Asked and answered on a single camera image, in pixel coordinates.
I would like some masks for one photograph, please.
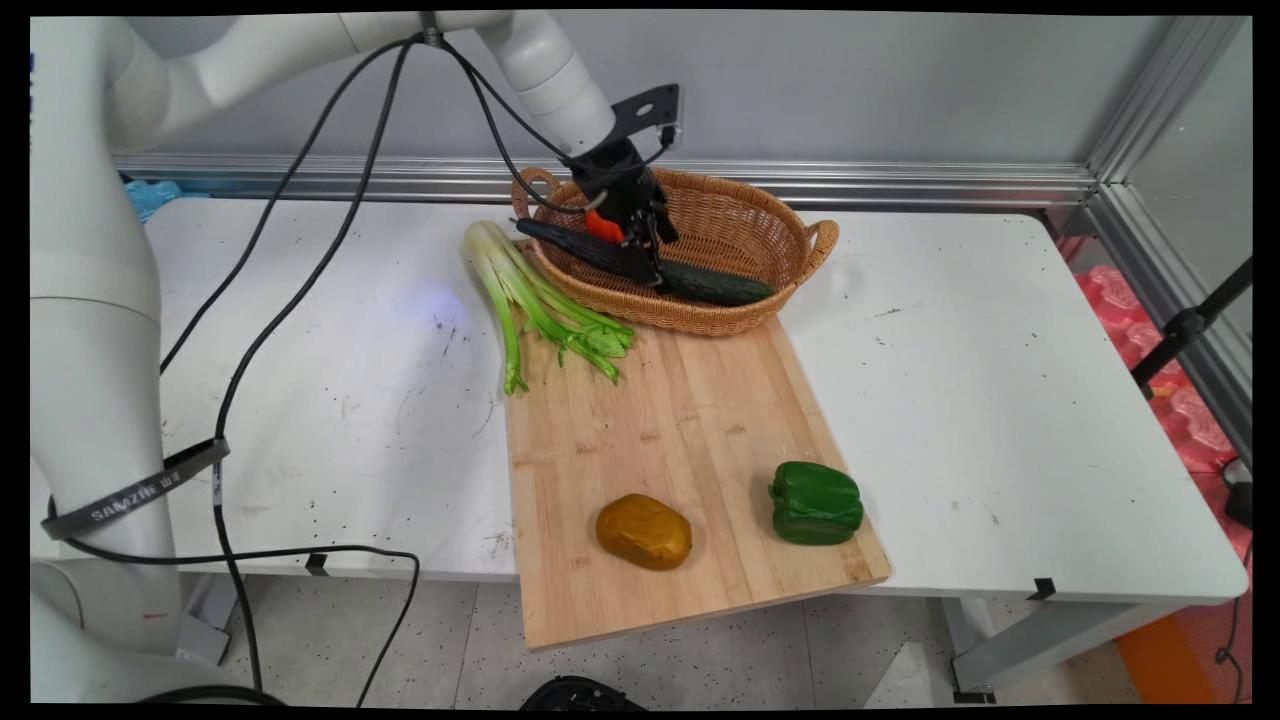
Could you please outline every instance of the basket handle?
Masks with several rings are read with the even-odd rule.
[[[520,170],[520,177],[525,178],[525,182],[529,184],[534,184],[534,181],[543,181],[549,184],[552,191],[548,196],[554,195],[559,190],[559,181],[556,179],[556,176],[541,168],[525,168]],[[529,192],[516,181],[511,181],[511,208],[521,220],[529,218]]]
[[[818,238],[813,242],[813,250],[809,251],[809,256],[805,258],[804,268],[800,270],[800,275],[796,278],[796,284],[804,284],[818,268],[822,266],[831,251],[836,249],[836,238],[840,237],[840,225],[831,220],[818,220],[817,223],[809,225],[804,229],[805,234],[813,237],[818,233]]]

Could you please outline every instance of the celery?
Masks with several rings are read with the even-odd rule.
[[[572,350],[617,384],[618,369],[608,359],[626,356],[635,331],[573,302],[538,274],[502,228],[489,220],[467,227],[465,251],[498,310],[507,351],[503,384],[507,395],[513,393],[517,387],[529,391],[520,375],[520,342],[511,302],[520,305],[529,315],[529,327],[536,328],[538,334],[559,346],[561,366],[564,364],[564,350]],[[566,322],[553,316],[552,310],[563,315]]]

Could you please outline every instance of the potato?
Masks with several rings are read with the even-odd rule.
[[[600,547],[649,570],[672,570],[689,557],[694,532],[689,520],[645,495],[626,495],[595,518]]]

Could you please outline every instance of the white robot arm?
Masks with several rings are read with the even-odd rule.
[[[161,142],[324,63],[424,29],[465,28],[477,29],[559,147],[576,154],[613,131],[604,94],[544,10],[246,15],[212,46],[173,60],[161,60],[120,18],[31,19],[31,454],[60,511],[164,468],[159,277],[111,152]],[[168,502],[161,497],[79,539],[128,555],[173,556]],[[173,568],[96,559],[33,564],[32,593],[33,607],[78,611],[99,644],[174,652]],[[52,616],[33,610],[33,653],[37,618]],[[49,635],[65,641],[74,633]],[[42,647],[40,661],[49,662],[63,641]],[[41,680],[32,660],[33,697],[88,700],[79,693],[87,685],[68,683],[65,674]],[[93,671],[113,670],[99,664]]]

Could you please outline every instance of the gray wall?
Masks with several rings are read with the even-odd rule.
[[[1078,161],[1166,23],[773,10],[554,14],[609,97],[685,86],[685,145],[676,156],[699,160]],[[230,18],[131,22],[172,56],[207,45]],[[451,40],[507,90],[475,33]],[[355,63],[305,73],[159,150],[292,154]],[[317,154],[364,154],[390,63],[380,60],[348,90]],[[500,128],[515,155],[545,155],[509,120]],[[411,55],[383,152],[497,156],[470,86],[443,53]]]
[[[1129,182],[1212,290],[1253,254],[1253,22],[1134,168]],[[1253,292],[1226,314],[1253,332]]]

